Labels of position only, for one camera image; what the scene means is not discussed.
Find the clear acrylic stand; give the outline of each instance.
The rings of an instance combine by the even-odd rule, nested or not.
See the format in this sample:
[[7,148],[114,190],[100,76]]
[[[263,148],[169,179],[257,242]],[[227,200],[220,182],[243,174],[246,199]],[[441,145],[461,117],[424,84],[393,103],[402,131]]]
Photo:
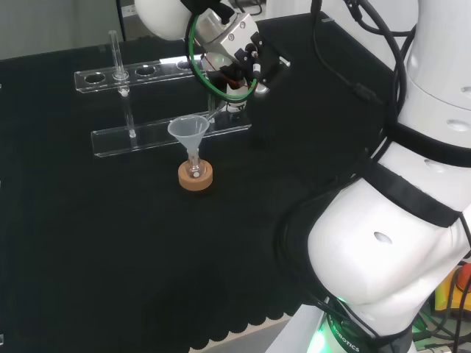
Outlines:
[[[134,124],[130,104],[130,87],[133,85],[164,82],[171,79],[193,77],[186,57],[157,60],[150,63],[123,65],[116,31],[110,32],[111,49],[115,66],[99,70],[75,73],[76,89],[81,93],[116,89],[121,95],[126,126],[93,131],[91,140],[93,153],[97,157],[108,157],[133,151],[141,151],[177,143],[168,132],[169,124],[178,117],[153,121],[147,124]],[[243,107],[232,107],[213,96],[208,96],[208,111],[197,113],[210,122],[204,138],[247,130],[251,123]]]

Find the white wall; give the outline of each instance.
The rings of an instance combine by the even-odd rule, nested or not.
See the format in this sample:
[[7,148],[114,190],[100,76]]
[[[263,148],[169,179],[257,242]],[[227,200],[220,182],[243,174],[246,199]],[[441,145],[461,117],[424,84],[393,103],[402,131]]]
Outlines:
[[0,0],[0,60],[108,43],[115,0]]
[[[417,0],[370,0],[370,2],[391,30],[408,31],[417,22]],[[268,0],[267,3],[269,18],[309,11],[311,11],[311,0]],[[390,68],[394,67],[394,57],[384,38],[372,35],[357,25],[343,0],[323,0],[322,11],[334,18],[341,27]],[[362,13],[364,21],[373,26],[371,19],[364,11]],[[398,39],[397,42],[402,45],[403,39]]]

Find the black tablecloth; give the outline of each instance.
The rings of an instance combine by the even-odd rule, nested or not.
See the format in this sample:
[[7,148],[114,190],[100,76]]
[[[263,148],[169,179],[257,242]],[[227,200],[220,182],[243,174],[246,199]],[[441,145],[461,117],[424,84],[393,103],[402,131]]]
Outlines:
[[[4,352],[187,352],[301,299],[272,238],[297,200],[374,148],[384,108],[350,94],[309,44],[308,15],[260,23],[292,60],[247,132],[206,139],[207,193],[178,185],[180,145],[99,159],[90,132],[122,126],[116,92],[81,94],[74,72],[112,65],[93,47],[0,63],[0,328]],[[325,59],[386,99],[390,71],[334,23]],[[125,63],[183,54],[183,42],[123,45]],[[205,110],[192,79],[132,89],[137,123]],[[293,236],[308,234],[305,210]]]

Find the green cable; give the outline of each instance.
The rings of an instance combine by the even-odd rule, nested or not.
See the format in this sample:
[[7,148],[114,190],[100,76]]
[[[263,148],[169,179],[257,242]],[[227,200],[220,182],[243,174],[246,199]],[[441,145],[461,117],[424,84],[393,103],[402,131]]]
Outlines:
[[240,95],[240,96],[232,96],[230,94],[224,93],[221,90],[218,90],[216,87],[214,87],[205,77],[205,75],[201,72],[199,69],[198,65],[194,61],[194,35],[196,33],[196,23],[198,22],[198,17],[196,16],[193,22],[193,25],[191,26],[191,31],[190,31],[190,38],[188,39],[188,45],[189,45],[189,51],[190,51],[190,60],[191,64],[194,67],[196,74],[202,79],[202,82],[204,82],[204,85],[211,89],[213,92],[215,92],[217,95],[220,95],[226,99],[234,99],[234,100],[245,100],[247,97],[250,96],[250,94],[253,92],[253,90],[257,87],[257,80],[254,79],[252,81],[252,86],[249,88],[249,91],[246,94]]

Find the test tube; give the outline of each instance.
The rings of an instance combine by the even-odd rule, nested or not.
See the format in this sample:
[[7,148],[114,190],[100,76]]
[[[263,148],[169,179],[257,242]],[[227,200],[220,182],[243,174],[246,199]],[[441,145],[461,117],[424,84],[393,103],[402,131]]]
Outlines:
[[110,35],[111,51],[113,52],[113,61],[116,68],[113,76],[115,79],[122,81],[128,77],[128,73],[124,70],[121,51],[119,50],[118,34],[116,31],[109,31],[108,34]]
[[[121,51],[119,50],[118,35],[116,31],[110,31],[110,41],[111,41],[111,50],[113,52],[113,61],[115,63],[115,73],[113,77],[118,81],[124,81],[129,76],[128,73],[124,70],[123,60],[121,58]],[[121,95],[121,103],[124,110],[124,118],[126,119],[126,126],[130,132],[131,146],[133,148],[137,147],[136,133],[134,127],[134,117],[132,116],[131,110],[131,101],[130,101],[130,86],[122,85],[118,89],[119,94]]]

